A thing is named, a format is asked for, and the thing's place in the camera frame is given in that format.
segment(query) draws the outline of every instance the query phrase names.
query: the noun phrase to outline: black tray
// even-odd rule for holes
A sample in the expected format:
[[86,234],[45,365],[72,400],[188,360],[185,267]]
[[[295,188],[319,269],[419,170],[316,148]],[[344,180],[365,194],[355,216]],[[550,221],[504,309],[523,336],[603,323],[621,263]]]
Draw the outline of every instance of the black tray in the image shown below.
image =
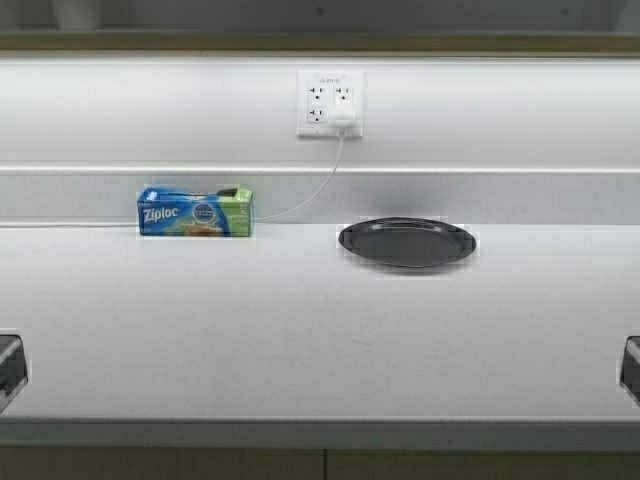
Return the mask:
[[476,249],[465,230],[421,218],[381,218],[345,228],[340,244],[357,255],[396,267],[436,267],[461,260]]

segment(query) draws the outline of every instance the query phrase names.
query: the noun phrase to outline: wall outlet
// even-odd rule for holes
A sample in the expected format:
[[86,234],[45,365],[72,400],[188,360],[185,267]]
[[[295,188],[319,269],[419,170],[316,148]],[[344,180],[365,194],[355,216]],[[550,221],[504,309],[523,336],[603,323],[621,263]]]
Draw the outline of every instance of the wall outlet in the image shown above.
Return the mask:
[[298,73],[297,134],[305,137],[335,137],[332,113],[353,110],[356,123],[346,137],[362,137],[364,110],[364,72],[356,70],[301,71]]

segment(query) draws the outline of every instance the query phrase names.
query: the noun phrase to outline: outlet cover plate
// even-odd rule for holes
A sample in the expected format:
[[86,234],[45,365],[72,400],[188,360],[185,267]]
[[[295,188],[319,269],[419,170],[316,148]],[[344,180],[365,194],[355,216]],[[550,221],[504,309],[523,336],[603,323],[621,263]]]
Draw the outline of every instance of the outlet cover plate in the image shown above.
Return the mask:
[[346,130],[345,136],[362,137],[364,130],[364,72],[362,70],[303,70],[298,72],[298,122],[296,130],[298,136],[335,137],[337,135],[336,128],[329,124],[328,119],[335,108],[338,88],[349,90],[356,114],[356,123]]

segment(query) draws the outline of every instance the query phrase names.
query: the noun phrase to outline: white power cord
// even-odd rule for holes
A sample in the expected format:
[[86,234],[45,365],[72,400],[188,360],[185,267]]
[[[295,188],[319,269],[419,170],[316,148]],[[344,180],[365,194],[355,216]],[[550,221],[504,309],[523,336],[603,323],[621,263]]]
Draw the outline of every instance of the white power cord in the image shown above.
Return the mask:
[[291,207],[283,212],[275,213],[273,215],[267,215],[266,217],[257,217],[256,221],[261,222],[263,220],[271,220],[272,218],[278,218],[284,215],[288,215],[289,213],[295,212],[296,210],[299,210],[300,208],[304,207],[305,205],[315,200],[315,198],[318,195],[320,195],[320,193],[324,190],[324,188],[329,184],[329,182],[335,175],[336,171],[338,170],[338,166],[340,165],[340,160],[342,159],[342,151],[344,150],[344,137],[345,137],[345,131],[344,129],[340,129],[338,132],[338,149],[336,150],[336,161],[333,165],[333,169],[331,170],[327,178],[324,179],[324,181],[320,184],[320,186],[318,186],[318,188],[316,188],[311,195],[309,195],[307,198],[305,198],[302,202],[300,202],[294,207]]

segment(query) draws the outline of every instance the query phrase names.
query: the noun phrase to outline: cabinet door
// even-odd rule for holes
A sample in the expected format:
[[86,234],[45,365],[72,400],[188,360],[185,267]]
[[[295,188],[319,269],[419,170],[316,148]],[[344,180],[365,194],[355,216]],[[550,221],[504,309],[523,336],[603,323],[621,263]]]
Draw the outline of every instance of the cabinet door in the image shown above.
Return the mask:
[[330,480],[614,480],[636,478],[640,454],[330,452]]
[[321,451],[0,448],[2,480],[322,480]]

